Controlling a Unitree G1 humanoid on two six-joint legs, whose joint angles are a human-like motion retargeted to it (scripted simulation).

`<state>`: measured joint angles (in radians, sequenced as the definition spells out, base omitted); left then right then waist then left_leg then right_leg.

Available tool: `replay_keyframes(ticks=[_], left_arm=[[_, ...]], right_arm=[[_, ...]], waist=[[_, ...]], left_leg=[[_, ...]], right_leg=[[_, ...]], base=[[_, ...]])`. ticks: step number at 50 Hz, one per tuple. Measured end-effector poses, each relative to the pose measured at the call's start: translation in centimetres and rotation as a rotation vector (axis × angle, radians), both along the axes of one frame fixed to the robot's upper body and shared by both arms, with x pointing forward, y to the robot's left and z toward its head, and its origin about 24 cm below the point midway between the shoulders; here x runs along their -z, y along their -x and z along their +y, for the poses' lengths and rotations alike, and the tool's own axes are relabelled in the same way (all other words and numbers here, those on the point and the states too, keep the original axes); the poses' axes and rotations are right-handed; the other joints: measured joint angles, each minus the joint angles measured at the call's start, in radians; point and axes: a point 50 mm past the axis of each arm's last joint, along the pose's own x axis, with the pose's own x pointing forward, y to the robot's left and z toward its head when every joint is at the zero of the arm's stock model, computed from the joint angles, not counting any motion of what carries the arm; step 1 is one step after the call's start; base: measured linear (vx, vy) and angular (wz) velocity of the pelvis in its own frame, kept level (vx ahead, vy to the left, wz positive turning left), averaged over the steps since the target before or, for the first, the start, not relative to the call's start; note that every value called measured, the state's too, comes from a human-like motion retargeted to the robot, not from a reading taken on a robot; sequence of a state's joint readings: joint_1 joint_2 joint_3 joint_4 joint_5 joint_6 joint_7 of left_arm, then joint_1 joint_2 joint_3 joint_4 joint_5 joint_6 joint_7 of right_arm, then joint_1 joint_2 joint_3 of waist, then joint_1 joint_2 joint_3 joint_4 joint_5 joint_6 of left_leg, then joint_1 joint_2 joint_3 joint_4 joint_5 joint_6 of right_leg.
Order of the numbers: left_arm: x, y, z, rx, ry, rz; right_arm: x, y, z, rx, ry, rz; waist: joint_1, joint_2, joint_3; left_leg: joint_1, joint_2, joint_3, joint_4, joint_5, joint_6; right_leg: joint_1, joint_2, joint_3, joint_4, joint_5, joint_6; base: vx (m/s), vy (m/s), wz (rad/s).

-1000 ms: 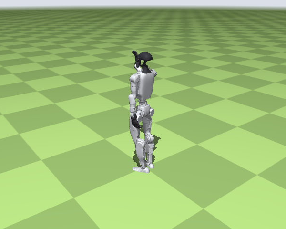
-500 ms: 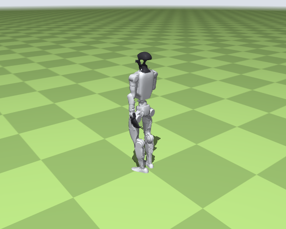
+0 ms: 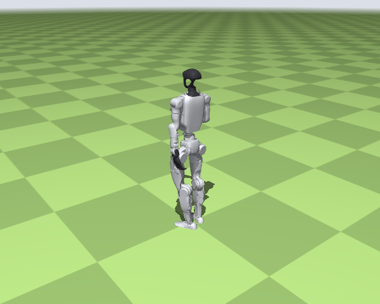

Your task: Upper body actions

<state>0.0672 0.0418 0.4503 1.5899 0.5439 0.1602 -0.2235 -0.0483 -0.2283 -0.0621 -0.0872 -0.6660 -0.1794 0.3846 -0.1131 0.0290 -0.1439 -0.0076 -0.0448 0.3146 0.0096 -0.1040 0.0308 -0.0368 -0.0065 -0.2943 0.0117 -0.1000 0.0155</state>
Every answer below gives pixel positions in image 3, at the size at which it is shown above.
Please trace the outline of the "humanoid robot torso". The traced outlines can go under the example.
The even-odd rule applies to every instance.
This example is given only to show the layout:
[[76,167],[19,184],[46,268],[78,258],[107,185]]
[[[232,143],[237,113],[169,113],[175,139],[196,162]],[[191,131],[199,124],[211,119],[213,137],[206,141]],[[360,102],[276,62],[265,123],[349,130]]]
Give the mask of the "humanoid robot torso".
[[187,148],[187,156],[194,155],[200,150],[199,139],[195,138],[193,132],[199,131],[203,122],[205,97],[200,93],[200,90],[198,91],[197,93],[199,93],[200,96],[188,96],[188,91],[178,96],[184,98],[183,106],[180,109],[179,129],[184,131],[182,133],[184,140],[180,142],[180,146]]

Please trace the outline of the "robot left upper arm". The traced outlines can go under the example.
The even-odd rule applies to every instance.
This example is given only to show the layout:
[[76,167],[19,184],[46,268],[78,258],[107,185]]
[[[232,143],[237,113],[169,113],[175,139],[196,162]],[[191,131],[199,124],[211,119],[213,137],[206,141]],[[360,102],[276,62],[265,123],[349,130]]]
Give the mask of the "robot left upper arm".
[[179,130],[179,126],[180,126],[180,112],[183,106],[183,102],[184,102],[183,97],[173,98],[170,101],[171,117],[173,121],[173,123],[171,124],[175,125],[176,131]]

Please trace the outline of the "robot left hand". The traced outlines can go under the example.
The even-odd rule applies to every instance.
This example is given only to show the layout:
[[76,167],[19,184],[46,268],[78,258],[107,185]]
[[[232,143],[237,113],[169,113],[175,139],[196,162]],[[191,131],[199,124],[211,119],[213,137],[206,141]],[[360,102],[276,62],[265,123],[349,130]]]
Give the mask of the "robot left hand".
[[172,155],[172,157],[174,158],[174,163],[176,165],[176,167],[179,169],[179,170],[185,170],[187,168],[184,168],[182,165],[181,165],[181,161],[179,159],[179,150],[178,149],[175,149],[175,156]]

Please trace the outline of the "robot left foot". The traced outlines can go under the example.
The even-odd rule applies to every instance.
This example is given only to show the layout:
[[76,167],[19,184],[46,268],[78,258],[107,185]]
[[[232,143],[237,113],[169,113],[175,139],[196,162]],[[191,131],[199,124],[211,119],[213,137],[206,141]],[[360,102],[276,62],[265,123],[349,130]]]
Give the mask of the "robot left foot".
[[196,230],[197,229],[197,225],[196,225],[195,222],[191,222],[190,225],[186,224],[186,221],[175,222],[174,224],[176,226],[182,227],[182,228],[188,228],[188,229],[192,229],[192,230]]

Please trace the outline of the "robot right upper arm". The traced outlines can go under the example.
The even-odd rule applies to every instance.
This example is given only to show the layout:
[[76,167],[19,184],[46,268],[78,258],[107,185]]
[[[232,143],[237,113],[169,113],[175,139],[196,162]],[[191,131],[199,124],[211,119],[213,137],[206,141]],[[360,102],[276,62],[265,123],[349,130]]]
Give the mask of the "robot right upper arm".
[[204,109],[204,115],[203,115],[203,122],[206,123],[210,120],[210,100],[211,97],[205,93],[202,93],[205,97],[205,109]]

